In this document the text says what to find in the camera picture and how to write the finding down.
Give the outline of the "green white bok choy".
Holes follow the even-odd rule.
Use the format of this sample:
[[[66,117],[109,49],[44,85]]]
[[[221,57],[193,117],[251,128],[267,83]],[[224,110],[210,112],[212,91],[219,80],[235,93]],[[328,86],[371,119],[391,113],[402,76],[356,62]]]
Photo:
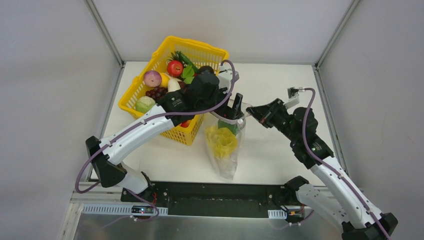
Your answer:
[[[218,129],[221,129],[221,128],[228,129],[235,136],[237,136],[240,132],[240,127],[239,127],[237,122],[228,123],[228,122],[224,122],[222,120],[218,120],[217,127],[218,127]]]

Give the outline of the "clear zip top bag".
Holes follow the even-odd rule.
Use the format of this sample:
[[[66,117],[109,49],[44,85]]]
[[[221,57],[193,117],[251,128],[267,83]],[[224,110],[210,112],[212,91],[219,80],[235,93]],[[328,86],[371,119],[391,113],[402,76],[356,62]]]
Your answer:
[[[204,128],[205,146],[211,165],[215,172],[225,181],[230,182],[238,167],[239,151],[244,144],[247,118],[246,109],[251,105],[241,103],[241,117],[231,120],[212,112],[213,118]]]

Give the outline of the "yellow napa cabbage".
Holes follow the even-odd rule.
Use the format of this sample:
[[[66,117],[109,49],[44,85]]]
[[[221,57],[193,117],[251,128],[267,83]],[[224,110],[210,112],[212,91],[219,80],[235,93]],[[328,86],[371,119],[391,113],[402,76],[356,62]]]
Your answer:
[[[227,128],[218,128],[217,126],[206,127],[206,144],[213,153],[214,157],[219,159],[229,157],[237,148],[238,140]]]

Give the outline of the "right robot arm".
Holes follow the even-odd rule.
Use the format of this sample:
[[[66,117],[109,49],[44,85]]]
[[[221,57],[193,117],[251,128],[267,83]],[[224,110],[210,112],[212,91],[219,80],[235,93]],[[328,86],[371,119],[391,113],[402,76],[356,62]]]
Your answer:
[[[294,156],[317,176],[333,195],[333,199],[302,176],[284,184],[284,200],[299,202],[341,230],[344,240],[389,240],[398,220],[383,213],[347,176],[330,147],[317,135],[318,121],[310,106],[288,113],[279,98],[246,111],[265,128],[276,128],[290,141]]]

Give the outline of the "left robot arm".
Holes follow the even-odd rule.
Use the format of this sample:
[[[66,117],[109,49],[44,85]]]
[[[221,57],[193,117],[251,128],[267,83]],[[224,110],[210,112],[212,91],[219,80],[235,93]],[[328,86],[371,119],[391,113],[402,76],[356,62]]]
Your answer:
[[[85,144],[98,183],[104,188],[125,188],[140,202],[149,201],[153,189],[148,177],[125,165],[124,159],[150,139],[196,115],[223,109],[238,79],[235,70],[218,75],[199,74],[184,88],[166,93],[147,113],[121,131],[101,139],[89,137]]]

